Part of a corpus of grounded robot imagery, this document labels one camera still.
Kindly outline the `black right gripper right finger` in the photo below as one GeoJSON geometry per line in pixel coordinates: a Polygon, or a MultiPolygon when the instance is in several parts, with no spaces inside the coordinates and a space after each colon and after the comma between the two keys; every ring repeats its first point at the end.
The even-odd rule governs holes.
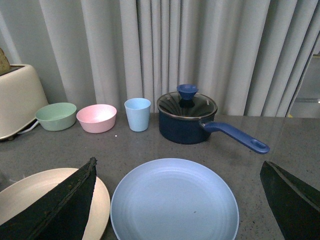
{"type": "Polygon", "coordinates": [[[260,180],[269,207],[286,240],[320,238],[320,191],[271,161],[260,180]]]}

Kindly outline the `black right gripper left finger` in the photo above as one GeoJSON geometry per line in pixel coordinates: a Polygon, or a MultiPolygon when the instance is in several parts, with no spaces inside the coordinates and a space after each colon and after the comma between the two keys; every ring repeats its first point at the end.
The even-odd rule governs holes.
{"type": "Polygon", "coordinates": [[[0,226],[2,240],[81,240],[96,184],[90,160],[22,212],[0,226]]]}

